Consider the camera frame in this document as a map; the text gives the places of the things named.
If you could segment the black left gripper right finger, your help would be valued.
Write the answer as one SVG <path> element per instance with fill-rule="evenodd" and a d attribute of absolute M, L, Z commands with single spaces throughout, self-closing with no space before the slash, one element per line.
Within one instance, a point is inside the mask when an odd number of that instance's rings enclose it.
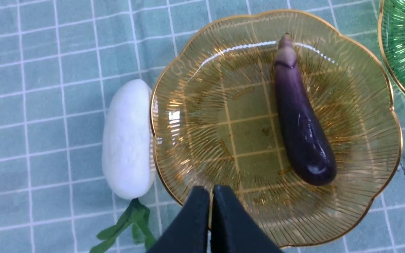
<path fill-rule="evenodd" d="M 245 211 L 229 186 L 215 185 L 212 207 L 212 253 L 281 253 Z"/>

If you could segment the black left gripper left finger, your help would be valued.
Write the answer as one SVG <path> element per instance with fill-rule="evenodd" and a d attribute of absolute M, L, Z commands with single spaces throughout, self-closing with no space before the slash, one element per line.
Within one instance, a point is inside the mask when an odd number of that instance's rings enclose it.
<path fill-rule="evenodd" d="M 207 252 L 209 205 L 209 192 L 193 187 L 179 214 L 147 252 Z"/>

